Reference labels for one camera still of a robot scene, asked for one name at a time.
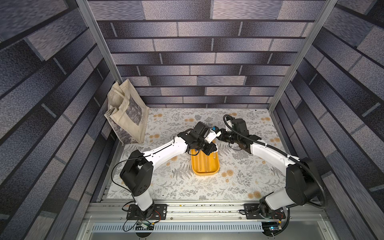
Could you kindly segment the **yellow plastic tray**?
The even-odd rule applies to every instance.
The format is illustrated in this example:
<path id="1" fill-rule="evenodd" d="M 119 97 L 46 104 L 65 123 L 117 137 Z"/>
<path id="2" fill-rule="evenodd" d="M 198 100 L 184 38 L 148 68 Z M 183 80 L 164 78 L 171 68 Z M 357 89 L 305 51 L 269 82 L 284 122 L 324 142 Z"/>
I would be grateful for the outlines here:
<path id="1" fill-rule="evenodd" d="M 218 152 L 207 156 L 203 152 L 191 150 L 190 156 L 193 172 L 198 176 L 214 175 L 220 169 Z"/>

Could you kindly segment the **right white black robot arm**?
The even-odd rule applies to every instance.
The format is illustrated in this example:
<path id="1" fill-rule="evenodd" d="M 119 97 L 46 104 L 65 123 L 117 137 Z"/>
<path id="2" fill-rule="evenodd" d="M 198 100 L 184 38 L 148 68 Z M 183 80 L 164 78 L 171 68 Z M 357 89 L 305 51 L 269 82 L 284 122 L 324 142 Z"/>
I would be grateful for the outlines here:
<path id="1" fill-rule="evenodd" d="M 238 144 L 241 150 L 265 160 L 285 176 L 284 188 L 260 199 L 259 209 L 264 215 L 282 207 L 308 204 L 324 209 L 327 206 L 325 187 L 310 159 L 289 155 L 256 135 L 243 136 L 221 129 L 218 139 L 229 144 Z"/>

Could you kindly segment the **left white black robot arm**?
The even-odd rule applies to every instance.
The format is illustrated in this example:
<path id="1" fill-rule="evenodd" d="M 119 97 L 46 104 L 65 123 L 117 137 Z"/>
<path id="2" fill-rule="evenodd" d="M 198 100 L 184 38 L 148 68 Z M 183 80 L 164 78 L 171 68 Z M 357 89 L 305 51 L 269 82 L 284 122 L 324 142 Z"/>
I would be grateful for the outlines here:
<path id="1" fill-rule="evenodd" d="M 142 213 L 152 213 L 154 201 L 149 193 L 153 172 L 168 160 L 197 150 L 207 156 L 217 151 L 213 140 L 221 135 L 217 128 L 208 129 L 201 135 L 197 130 L 179 133 L 170 142 L 144 153 L 133 152 L 120 172 L 120 178 L 131 191 L 136 206 Z"/>

